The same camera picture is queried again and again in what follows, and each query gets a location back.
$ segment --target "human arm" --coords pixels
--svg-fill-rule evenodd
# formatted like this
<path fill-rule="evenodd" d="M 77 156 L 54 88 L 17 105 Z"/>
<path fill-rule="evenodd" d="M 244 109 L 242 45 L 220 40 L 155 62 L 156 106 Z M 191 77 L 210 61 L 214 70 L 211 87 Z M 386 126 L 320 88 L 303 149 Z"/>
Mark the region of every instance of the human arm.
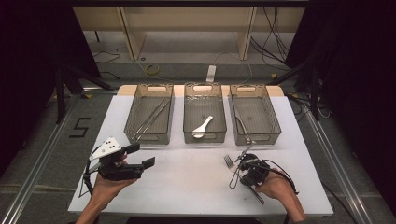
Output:
<path fill-rule="evenodd" d="M 93 192 L 87 206 L 82 211 L 76 224 L 92 224 L 101 211 L 119 194 L 119 192 L 133 184 L 137 179 L 111 181 L 97 175 Z"/>
<path fill-rule="evenodd" d="M 265 181 L 260 186 L 256 187 L 256 191 L 264 193 L 270 198 L 279 200 L 285 207 L 293 223 L 306 220 L 306 215 L 300 200 L 294 193 L 290 183 L 281 175 L 269 172 Z"/>

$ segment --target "gray carpet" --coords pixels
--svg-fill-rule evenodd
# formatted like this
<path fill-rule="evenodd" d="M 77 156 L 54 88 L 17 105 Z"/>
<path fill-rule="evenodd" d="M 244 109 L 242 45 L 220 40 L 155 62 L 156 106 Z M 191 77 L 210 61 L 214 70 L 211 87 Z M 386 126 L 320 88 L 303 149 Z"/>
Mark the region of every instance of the gray carpet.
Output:
<path fill-rule="evenodd" d="M 98 64 L 99 69 L 111 72 L 120 79 L 115 79 L 110 74 L 103 74 L 102 80 L 114 87 L 125 84 L 155 83 L 163 80 L 145 77 L 137 64 Z M 207 64 L 161 64 L 161 72 L 156 78 L 168 80 L 204 81 L 207 74 Z M 279 73 L 275 69 L 265 65 L 251 66 L 253 77 L 248 83 L 267 83 L 271 80 L 272 73 Z M 247 66 L 240 65 L 218 65 L 215 81 L 223 84 L 240 83 L 249 77 Z M 282 83 L 284 92 L 293 92 L 295 77 Z M 84 86 L 94 86 L 86 80 L 81 80 Z M 105 118 L 108 105 L 111 101 L 111 92 L 92 92 L 90 98 L 81 98 L 74 107 L 69 120 L 64 128 L 63 134 L 51 154 L 49 162 L 39 178 L 37 188 L 26 204 L 18 223 L 67 223 L 78 217 L 67 212 L 73 192 L 76 189 L 79 178 L 85 166 L 85 162 L 91 152 L 92 145 L 96 139 L 102 122 Z M 295 112 L 299 106 L 290 103 Z M 35 164 L 44 145 L 55 127 L 57 106 L 54 100 L 43 110 L 43 115 L 36 125 L 35 131 L 27 141 L 24 150 L 19 151 L 17 158 L 13 160 L 6 173 L 0 179 L 0 214 L 7 211 L 12 199 L 18 192 L 19 186 L 29 174 L 31 167 Z M 308 146 L 313 163 L 317 168 L 319 178 L 325 182 L 334 193 L 340 197 L 346 206 L 348 203 L 341 191 L 339 184 L 332 172 L 325 154 L 323 153 L 318 139 L 304 114 L 295 116 L 302 131 L 304 140 Z M 70 135 L 82 134 L 82 130 L 75 130 L 75 124 L 79 118 L 84 119 L 80 126 L 88 127 L 84 137 L 70 138 Z M 396 223 L 396 219 L 389 211 L 381 196 L 375 189 L 368 175 L 359 163 L 359 159 L 352 156 L 347 140 L 342 130 L 337 125 L 336 119 L 330 117 L 321 119 L 321 125 L 330 138 L 353 185 L 362 197 L 367 210 L 374 223 Z M 331 217 L 318 218 L 318 223 L 352 223 L 346 211 L 334 199 L 330 193 L 329 200 L 334 207 L 334 215 Z M 101 223 L 125 223 L 127 217 L 102 216 Z M 263 217 L 262 223 L 282 223 L 283 217 Z"/>

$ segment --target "white plastic spoon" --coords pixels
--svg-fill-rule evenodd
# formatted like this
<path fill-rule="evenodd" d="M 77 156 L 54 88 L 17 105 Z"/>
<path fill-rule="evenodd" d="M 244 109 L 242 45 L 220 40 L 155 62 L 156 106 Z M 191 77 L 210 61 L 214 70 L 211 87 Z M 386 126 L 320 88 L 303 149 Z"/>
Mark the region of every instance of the white plastic spoon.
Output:
<path fill-rule="evenodd" d="M 202 138 L 204 136 L 204 132 L 206 129 L 206 125 L 209 123 L 210 120 L 212 120 L 213 117 L 209 116 L 207 117 L 207 119 L 205 120 L 205 122 L 199 126 L 197 129 L 195 129 L 194 131 L 192 131 L 192 136 L 194 136 L 194 138 Z"/>

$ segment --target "white table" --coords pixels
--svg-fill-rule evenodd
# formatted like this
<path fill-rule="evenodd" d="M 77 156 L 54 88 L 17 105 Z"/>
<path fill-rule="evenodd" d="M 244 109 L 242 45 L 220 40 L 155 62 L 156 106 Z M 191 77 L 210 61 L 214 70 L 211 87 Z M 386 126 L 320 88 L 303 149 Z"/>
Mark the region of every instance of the white table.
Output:
<path fill-rule="evenodd" d="M 223 86 L 223 96 L 227 96 Z M 183 135 L 183 88 L 175 87 L 175 107 L 170 144 L 142 145 L 130 154 L 128 163 L 140 163 L 155 157 L 156 163 L 142 178 L 124 189 L 104 213 L 125 216 L 179 216 L 179 217 L 262 217 L 286 214 L 277 200 L 264 194 L 265 205 L 253 196 L 247 187 L 237 184 L 229 188 L 233 174 L 228 170 L 224 156 L 234 160 L 246 147 L 234 143 L 233 126 L 228 100 L 224 100 L 227 133 L 222 144 L 185 144 Z M 293 179 L 299 198 L 309 217 L 330 216 L 333 210 L 320 184 L 317 171 L 291 110 L 287 97 L 271 97 L 282 134 L 273 146 L 255 146 L 250 152 L 260 159 L 276 162 Z M 114 96 L 93 148 L 114 136 L 122 146 L 130 145 L 123 132 L 133 96 Z M 81 213 L 90 199 L 87 193 L 78 197 L 81 182 L 70 203 L 69 212 Z"/>

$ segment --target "metal fork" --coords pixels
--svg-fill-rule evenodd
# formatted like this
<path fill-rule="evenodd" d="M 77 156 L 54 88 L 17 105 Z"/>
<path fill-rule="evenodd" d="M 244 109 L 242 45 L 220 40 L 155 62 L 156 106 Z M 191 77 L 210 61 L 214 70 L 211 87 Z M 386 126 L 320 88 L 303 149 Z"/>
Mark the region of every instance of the metal fork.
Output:
<path fill-rule="evenodd" d="M 236 173 L 238 167 L 236 167 L 236 165 L 233 163 L 233 161 L 231 160 L 229 155 L 225 155 L 224 157 L 225 163 L 227 164 L 228 169 L 233 172 L 234 174 L 237 174 L 239 178 L 241 178 L 241 175 Z M 262 197 L 260 197 L 259 193 L 256 192 L 256 190 L 254 190 L 254 188 L 247 186 L 248 189 L 250 189 L 250 192 L 253 193 L 254 196 L 256 196 L 256 198 L 260 201 L 260 203 L 264 204 L 264 200 L 262 199 Z"/>

